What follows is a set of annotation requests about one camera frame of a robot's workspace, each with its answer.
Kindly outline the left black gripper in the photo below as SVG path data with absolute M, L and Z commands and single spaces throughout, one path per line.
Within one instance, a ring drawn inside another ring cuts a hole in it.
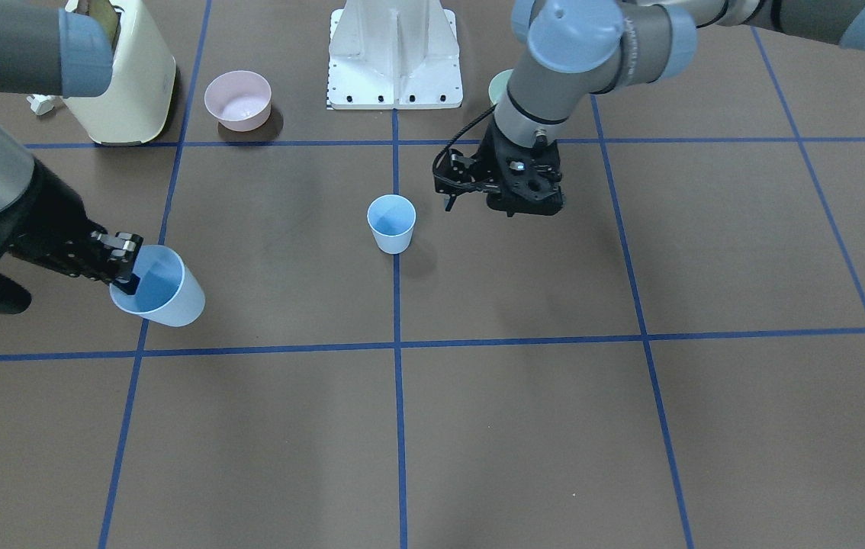
M 448 146 L 432 164 L 435 190 L 444 195 L 444 212 L 451 212 L 463 194 L 482 192 L 495 211 L 552 216 L 564 208 L 558 143 L 540 140 L 522 147 L 506 138 L 492 122 L 472 156 Z

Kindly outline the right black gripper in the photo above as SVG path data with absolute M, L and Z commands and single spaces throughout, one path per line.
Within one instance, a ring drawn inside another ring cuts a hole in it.
M 27 191 L 0 212 L 0 259 L 5 255 L 70 278 L 87 278 L 136 295 L 133 264 L 143 237 L 110 234 L 91 221 L 79 194 L 48 167 L 36 164 Z M 31 293 L 0 274 L 0 315 L 24 312 Z

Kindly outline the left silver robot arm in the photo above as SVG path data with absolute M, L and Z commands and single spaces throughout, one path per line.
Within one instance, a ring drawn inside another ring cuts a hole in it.
M 444 146 L 432 164 L 450 211 L 465 194 L 509 217 L 564 208 L 558 136 L 577 104 L 672 78 L 704 27 L 754 27 L 865 51 L 865 1 L 519 1 L 510 15 L 526 47 L 510 70 L 477 152 Z

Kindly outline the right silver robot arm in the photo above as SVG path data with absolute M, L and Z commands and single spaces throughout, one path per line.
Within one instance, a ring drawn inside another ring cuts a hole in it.
M 101 96 L 111 84 L 113 38 L 85 13 L 0 1 L 0 93 Z M 11 255 L 70 278 L 135 294 L 143 239 L 88 218 L 79 194 L 0 126 L 0 260 Z M 0 315 L 31 293 L 0 274 Z

